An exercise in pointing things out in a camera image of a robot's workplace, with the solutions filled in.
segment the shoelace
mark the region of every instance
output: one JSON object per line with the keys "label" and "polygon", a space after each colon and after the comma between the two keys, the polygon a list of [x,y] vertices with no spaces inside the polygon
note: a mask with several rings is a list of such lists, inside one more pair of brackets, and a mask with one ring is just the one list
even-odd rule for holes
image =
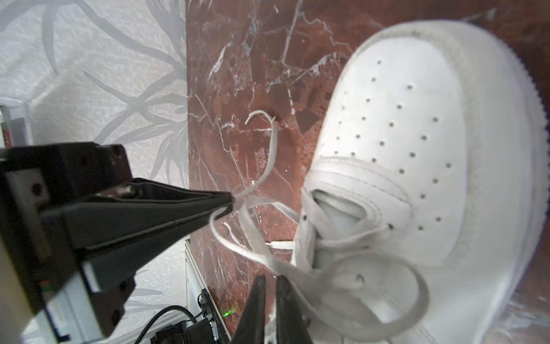
{"label": "shoelace", "polygon": [[[226,239],[216,229],[215,219],[225,208],[220,208],[210,215],[210,229],[214,237],[228,249],[265,265],[275,274],[286,276],[295,288],[303,315],[310,318],[311,321],[320,321],[326,324],[343,337],[356,342],[390,342],[392,337],[413,327],[424,316],[428,308],[429,294],[425,279],[406,260],[394,255],[377,252],[372,248],[365,248],[364,239],[387,230],[387,226],[371,228],[368,219],[364,218],[359,221],[353,231],[353,233],[359,234],[339,240],[317,239],[315,242],[317,250],[339,252],[337,258],[332,260],[328,266],[319,270],[300,270],[271,254],[269,247],[265,244],[260,231],[252,220],[249,209],[259,205],[271,204],[286,217],[297,223],[298,231],[308,233],[317,231],[322,234],[333,230],[333,227],[323,210],[315,202],[315,199],[303,189],[301,191],[302,207],[305,214],[307,214],[307,220],[302,221],[292,208],[281,202],[265,197],[247,197],[267,179],[273,170],[277,154],[278,134],[273,118],[262,110],[253,111],[249,114],[245,124],[248,124],[248,121],[257,114],[264,115],[271,123],[272,128],[267,165],[263,174],[253,185],[235,196],[235,204],[242,202],[240,209],[237,210],[238,218],[252,250]],[[418,296],[412,308],[401,318],[389,323],[382,323],[374,312],[360,299],[352,296],[349,290],[335,286],[332,281],[337,275],[338,269],[347,261],[356,258],[383,260],[407,267],[415,276],[418,285]],[[318,308],[321,304],[329,311],[320,312]]]}

